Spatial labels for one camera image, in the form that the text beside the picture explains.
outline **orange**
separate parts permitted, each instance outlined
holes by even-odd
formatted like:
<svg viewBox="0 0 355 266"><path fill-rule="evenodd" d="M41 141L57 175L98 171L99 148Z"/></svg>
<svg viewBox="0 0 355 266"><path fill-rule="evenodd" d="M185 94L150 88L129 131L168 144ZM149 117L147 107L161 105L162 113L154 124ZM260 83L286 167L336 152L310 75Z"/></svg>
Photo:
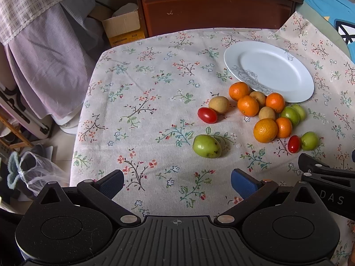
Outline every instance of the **orange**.
<svg viewBox="0 0 355 266"><path fill-rule="evenodd" d="M276 119L277 127L279 128L276 137L277 138L286 138L292 133L292 123L290 119L286 117L280 117Z"/></svg>
<svg viewBox="0 0 355 266"><path fill-rule="evenodd" d="M266 118L258 121L253 130L255 139L260 143L268 143L275 139L278 127L273 119Z"/></svg>
<svg viewBox="0 0 355 266"><path fill-rule="evenodd" d="M237 107L245 116L253 117L259 112L259 104L253 97L244 96L238 100Z"/></svg>
<svg viewBox="0 0 355 266"><path fill-rule="evenodd" d="M276 113L281 113L285 107L285 100L281 94L271 93L266 97L265 105L273 109Z"/></svg>
<svg viewBox="0 0 355 266"><path fill-rule="evenodd" d="M237 82L229 87L229 96L234 100L238 101L240 98L250 94L249 86L244 82Z"/></svg>

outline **crosshair marking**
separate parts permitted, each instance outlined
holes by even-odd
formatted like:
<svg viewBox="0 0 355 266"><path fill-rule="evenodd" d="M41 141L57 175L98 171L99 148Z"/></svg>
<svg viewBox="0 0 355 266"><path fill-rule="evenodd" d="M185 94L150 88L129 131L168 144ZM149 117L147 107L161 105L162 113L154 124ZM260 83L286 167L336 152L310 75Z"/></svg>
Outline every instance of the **crosshair marking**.
<svg viewBox="0 0 355 266"><path fill-rule="evenodd" d="M183 223L181 220L179 220L179 219L176 219L176 220L174 220L174 221L172 221L175 225L179 225L179 224L181 224L181 223Z"/></svg>

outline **cherry tomato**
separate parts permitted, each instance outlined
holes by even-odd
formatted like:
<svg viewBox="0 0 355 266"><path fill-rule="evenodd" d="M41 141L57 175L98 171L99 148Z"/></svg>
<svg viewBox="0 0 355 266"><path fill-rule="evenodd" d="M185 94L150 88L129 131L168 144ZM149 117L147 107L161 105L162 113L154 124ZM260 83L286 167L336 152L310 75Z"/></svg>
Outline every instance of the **cherry tomato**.
<svg viewBox="0 0 355 266"><path fill-rule="evenodd" d="M205 123L213 124L217 122L217 113L211 108L202 107L198 109L197 115Z"/></svg>
<svg viewBox="0 0 355 266"><path fill-rule="evenodd" d="M301 139L297 135L292 136L287 143L287 148L290 153L297 153L301 148Z"/></svg>

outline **table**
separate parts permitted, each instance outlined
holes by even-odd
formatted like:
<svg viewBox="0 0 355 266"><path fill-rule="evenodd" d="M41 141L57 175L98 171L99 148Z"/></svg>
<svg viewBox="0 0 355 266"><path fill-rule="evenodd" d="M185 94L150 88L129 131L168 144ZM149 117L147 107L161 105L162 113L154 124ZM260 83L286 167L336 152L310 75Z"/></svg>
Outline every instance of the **table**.
<svg viewBox="0 0 355 266"><path fill-rule="evenodd" d="M258 143L252 133L258 117L244 117L234 101L231 111L215 124L197 117L198 108L207 106L212 97L228 97L229 86L237 80L226 69L223 53L245 40L281 47L307 67L315 92L301 104L308 117L293 134L315 131L321 142L308 154L331 167L353 170L349 154L355 145L355 66L295 13L276 32L188 30L104 52L81 113L71 186L120 169L125 186L113 200L142 218L151 214L212 219L242 200L230 185L234 168L258 180L293 186L300 179L299 154L287 151L287 139ZM191 145L198 134L219 139L223 155L197 156ZM340 265L351 251L354 222L334 217L341 239L333 262Z"/></svg>

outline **white ceramic plate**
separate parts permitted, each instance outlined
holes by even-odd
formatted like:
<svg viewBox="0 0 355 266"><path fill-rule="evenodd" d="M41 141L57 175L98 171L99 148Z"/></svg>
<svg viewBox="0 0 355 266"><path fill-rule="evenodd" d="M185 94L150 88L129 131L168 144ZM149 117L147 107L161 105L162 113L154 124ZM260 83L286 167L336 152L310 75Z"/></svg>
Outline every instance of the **white ceramic plate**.
<svg viewBox="0 0 355 266"><path fill-rule="evenodd" d="M313 94L314 83L307 68L296 57L273 45L238 42L224 52L224 62L238 80L266 96L277 92L286 102L299 103Z"/></svg>

